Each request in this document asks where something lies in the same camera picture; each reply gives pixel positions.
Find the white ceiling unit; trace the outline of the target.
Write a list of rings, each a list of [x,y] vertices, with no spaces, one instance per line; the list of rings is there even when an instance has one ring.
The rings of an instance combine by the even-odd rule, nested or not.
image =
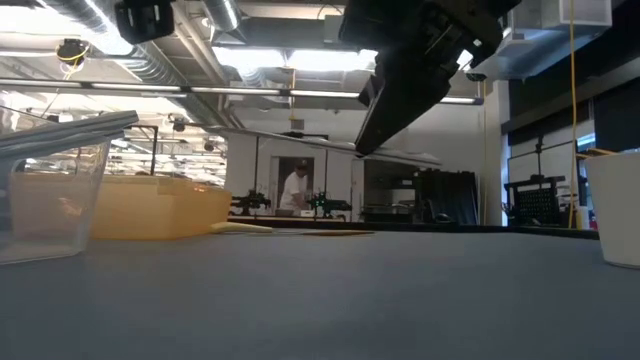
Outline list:
[[[559,0],[560,21],[584,26],[612,25],[611,0]]]

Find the yellow-handled steel knife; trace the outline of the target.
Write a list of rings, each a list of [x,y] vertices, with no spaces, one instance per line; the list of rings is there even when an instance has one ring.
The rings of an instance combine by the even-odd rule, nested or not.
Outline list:
[[[322,231],[282,230],[273,227],[251,225],[235,222],[220,222],[210,226],[211,234],[280,234],[280,235],[318,235]]]

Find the teal-patterned handle utensil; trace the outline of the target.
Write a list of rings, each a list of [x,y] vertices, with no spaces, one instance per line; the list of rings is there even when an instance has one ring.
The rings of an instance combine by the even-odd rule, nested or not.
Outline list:
[[[442,165],[439,159],[427,153],[407,153],[395,149],[381,147],[368,155],[363,155],[356,150],[353,143],[334,142],[330,140],[314,138],[298,138],[264,131],[229,128],[225,126],[202,126],[202,129],[220,135],[234,134],[255,136],[277,141],[298,143],[308,147],[344,153],[358,158],[402,163],[419,168],[434,168],[440,167]]]

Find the black perforated rack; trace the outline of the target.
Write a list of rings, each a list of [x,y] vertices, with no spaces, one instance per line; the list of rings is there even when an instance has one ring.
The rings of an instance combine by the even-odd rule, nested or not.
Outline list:
[[[511,227],[561,227],[568,219],[561,210],[558,184],[564,176],[532,175],[529,180],[504,185],[507,200],[502,210]]]

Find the dark shelf unit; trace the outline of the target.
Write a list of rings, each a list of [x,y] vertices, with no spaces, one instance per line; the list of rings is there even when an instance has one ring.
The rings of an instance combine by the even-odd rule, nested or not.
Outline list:
[[[379,160],[364,161],[361,217],[367,223],[414,221],[417,167]]]

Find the black curtain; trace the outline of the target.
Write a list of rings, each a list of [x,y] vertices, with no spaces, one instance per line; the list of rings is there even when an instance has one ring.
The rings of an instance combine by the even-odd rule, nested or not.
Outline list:
[[[478,225],[478,190],[473,172],[428,169],[414,176],[415,217],[422,223]]]

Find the long ceiling light strip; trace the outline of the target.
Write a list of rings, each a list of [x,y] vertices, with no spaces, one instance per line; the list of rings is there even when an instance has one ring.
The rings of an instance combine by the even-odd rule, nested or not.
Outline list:
[[[320,91],[280,88],[244,88],[244,87],[210,87],[210,86],[178,86],[140,83],[105,83],[70,80],[22,79],[0,77],[3,89],[33,89],[36,92],[70,93],[133,93],[161,97],[180,98],[186,95],[215,94],[233,96],[261,96],[285,98],[322,98],[357,100],[357,92]]]

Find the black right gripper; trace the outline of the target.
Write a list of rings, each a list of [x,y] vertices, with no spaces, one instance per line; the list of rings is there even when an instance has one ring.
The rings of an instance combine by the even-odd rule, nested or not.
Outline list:
[[[355,141],[368,155],[439,103],[467,52],[473,69],[503,40],[500,20],[521,0],[349,0],[341,42],[377,52],[358,95],[367,107]]]

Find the clear plastic bin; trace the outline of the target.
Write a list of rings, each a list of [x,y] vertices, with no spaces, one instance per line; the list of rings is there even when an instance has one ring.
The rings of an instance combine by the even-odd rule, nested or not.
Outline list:
[[[0,135],[31,115],[1,112],[11,118]],[[111,142],[124,129],[0,147],[0,265],[84,251]]]

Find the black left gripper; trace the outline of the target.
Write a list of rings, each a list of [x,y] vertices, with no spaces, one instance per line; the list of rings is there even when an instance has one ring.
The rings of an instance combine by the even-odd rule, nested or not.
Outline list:
[[[138,45],[174,33],[174,0],[118,0],[114,4],[120,36]]]

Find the black table frame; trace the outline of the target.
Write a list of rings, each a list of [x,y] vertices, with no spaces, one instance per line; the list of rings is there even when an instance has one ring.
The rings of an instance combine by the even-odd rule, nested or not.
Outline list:
[[[374,232],[433,232],[433,233],[516,233],[539,236],[575,238],[599,241],[599,233],[593,230],[575,230],[548,227],[503,227],[493,225],[457,225],[453,223],[389,223],[349,222],[341,219],[230,216],[230,222],[282,229],[362,230]]]

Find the teal-patterned handle knife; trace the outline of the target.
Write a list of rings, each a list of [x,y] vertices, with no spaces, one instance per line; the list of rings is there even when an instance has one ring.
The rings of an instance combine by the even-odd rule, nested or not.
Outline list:
[[[31,130],[62,130],[79,129],[81,131],[122,129],[139,121],[135,111],[105,113],[81,120],[70,122],[54,122],[31,115],[21,116],[17,120],[16,132]]]

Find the person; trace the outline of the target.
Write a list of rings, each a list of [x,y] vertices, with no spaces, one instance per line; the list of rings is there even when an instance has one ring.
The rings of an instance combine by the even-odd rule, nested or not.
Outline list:
[[[296,161],[294,171],[284,181],[279,208],[299,215],[307,206],[308,162],[305,159]]]

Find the orange plastic bin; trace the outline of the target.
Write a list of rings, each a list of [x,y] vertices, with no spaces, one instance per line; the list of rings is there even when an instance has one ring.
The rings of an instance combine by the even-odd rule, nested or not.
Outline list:
[[[177,240],[225,222],[232,193],[187,179],[103,177],[91,225],[99,240]]]

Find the silver ceiling duct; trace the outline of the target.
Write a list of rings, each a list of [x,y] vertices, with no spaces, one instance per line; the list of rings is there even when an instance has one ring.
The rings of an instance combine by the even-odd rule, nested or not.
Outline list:
[[[131,45],[116,26],[114,6],[117,0],[36,0],[46,9],[56,11],[66,20],[80,25],[89,41],[107,55],[123,55],[120,65],[144,84],[184,85],[187,79],[169,61],[160,48],[149,41],[141,45]],[[201,95],[186,95],[186,98],[169,99],[180,106],[198,123],[240,128],[226,110],[204,100]]]

